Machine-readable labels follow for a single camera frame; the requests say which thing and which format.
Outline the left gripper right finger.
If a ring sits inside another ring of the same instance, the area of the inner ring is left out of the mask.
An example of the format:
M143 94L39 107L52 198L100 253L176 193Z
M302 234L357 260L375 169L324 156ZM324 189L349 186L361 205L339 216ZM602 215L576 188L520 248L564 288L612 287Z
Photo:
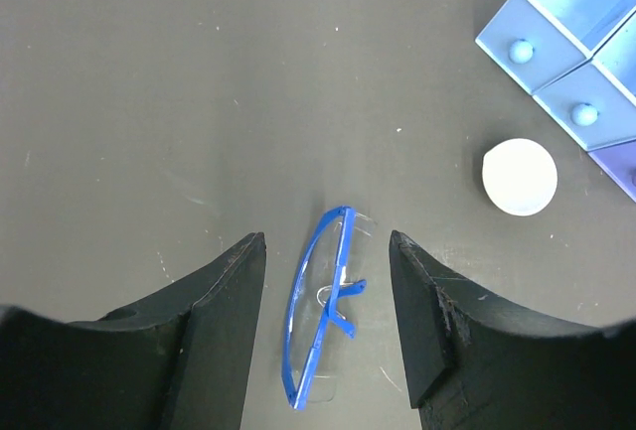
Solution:
M410 406L425 429L631 429L635 323L590 327L516 304L389 243Z

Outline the blue plastic bin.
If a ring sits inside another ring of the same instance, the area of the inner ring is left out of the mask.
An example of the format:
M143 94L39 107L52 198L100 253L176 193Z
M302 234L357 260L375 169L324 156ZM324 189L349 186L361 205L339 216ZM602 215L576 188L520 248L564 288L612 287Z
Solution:
M635 0L507 0L475 42L635 195Z

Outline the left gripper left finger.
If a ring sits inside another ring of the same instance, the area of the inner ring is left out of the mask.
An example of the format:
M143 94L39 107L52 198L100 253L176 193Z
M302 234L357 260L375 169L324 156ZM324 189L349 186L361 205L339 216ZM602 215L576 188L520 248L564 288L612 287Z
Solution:
M5 429L237 429L266 245L211 263L89 322L1 309Z

